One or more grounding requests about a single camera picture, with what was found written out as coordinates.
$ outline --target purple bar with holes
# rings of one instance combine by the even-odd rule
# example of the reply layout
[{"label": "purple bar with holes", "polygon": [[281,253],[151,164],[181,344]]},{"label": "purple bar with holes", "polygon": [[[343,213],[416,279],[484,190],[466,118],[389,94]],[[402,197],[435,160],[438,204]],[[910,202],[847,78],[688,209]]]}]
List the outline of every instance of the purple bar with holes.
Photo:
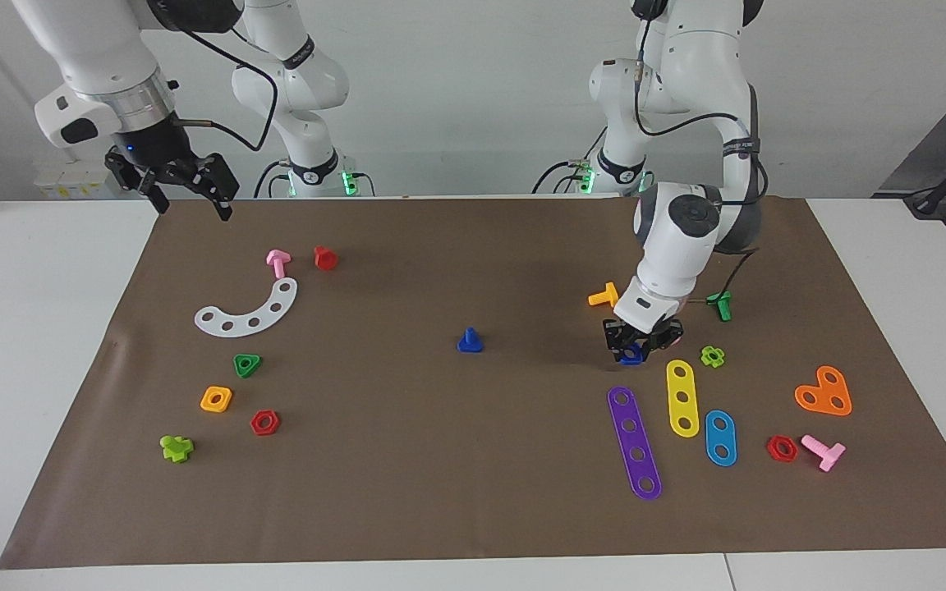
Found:
[{"label": "purple bar with holes", "polygon": [[656,461],[649,447],[649,435],[641,423],[641,413],[637,411],[637,401],[630,388],[616,386],[608,390],[608,407],[612,411],[615,434],[619,437],[619,449],[623,463],[627,464],[627,476],[630,476],[630,488],[638,497],[646,501],[658,498],[664,490],[656,470]]}]

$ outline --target orange heart-shaped piece with holes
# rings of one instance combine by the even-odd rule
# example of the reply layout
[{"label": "orange heart-shaped piece with holes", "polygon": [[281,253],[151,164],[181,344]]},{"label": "orange heart-shaped piece with holes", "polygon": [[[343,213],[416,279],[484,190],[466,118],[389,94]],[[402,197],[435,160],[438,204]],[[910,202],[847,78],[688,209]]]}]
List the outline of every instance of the orange heart-shaped piece with holes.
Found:
[{"label": "orange heart-shaped piece with holes", "polygon": [[795,388],[795,401],[798,406],[812,412],[825,415],[846,416],[852,412],[852,398],[845,385],[845,377],[829,365],[822,365],[815,371],[819,386],[798,386]]}]

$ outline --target pink t-shaped piece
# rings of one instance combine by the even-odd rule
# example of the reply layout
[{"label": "pink t-shaped piece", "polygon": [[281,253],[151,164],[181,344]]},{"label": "pink t-shaped piece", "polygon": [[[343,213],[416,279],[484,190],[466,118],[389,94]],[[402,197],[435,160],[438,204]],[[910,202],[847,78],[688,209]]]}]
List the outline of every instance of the pink t-shaped piece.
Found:
[{"label": "pink t-shaped piece", "polygon": [[289,252],[284,252],[282,250],[273,250],[269,251],[268,257],[265,258],[265,264],[273,266],[273,273],[277,276],[277,279],[282,279],[286,276],[286,273],[282,272],[282,266],[284,263],[290,262]]},{"label": "pink t-shaped piece", "polygon": [[827,447],[822,444],[818,438],[812,437],[812,435],[805,435],[805,437],[802,438],[802,445],[820,457],[820,469],[824,472],[829,472],[831,466],[845,453],[844,445],[834,444],[833,447]]}]

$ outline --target yellow-orange square nut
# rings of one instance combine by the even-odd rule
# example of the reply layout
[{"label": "yellow-orange square nut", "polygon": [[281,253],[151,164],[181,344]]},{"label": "yellow-orange square nut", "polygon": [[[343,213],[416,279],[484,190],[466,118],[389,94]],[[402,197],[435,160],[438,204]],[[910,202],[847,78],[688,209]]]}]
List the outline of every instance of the yellow-orange square nut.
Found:
[{"label": "yellow-orange square nut", "polygon": [[207,392],[203,392],[200,408],[207,412],[225,412],[230,401],[232,401],[232,390],[223,386],[210,386]]}]

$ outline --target blue cone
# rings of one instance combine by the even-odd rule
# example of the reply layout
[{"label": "blue cone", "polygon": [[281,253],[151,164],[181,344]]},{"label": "blue cone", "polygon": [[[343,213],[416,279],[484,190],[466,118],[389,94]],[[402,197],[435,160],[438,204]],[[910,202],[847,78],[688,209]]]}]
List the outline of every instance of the blue cone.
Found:
[{"label": "blue cone", "polygon": [[463,353],[480,353],[484,350],[480,334],[477,334],[472,326],[466,329],[466,334],[462,334],[462,339],[458,341],[458,350]]}]

